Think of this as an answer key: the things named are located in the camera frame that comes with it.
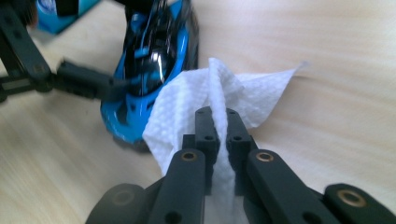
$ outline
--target toy car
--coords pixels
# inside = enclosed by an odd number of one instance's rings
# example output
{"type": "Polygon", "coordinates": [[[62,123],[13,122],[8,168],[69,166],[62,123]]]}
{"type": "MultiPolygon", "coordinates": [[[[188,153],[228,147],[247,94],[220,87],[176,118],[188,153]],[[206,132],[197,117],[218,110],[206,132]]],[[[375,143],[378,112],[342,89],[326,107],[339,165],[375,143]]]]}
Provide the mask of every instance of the toy car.
{"type": "Polygon", "coordinates": [[[198,65],[198,23],[191,1],[168,6],[154,0],[150,7],[138,2],[125,7],[127,32],[114,74],[130,80],[131,88],[121,101],[101,105],[107,129],[133,145],[144,142],[142,133],[161,89],[198,65]]]}

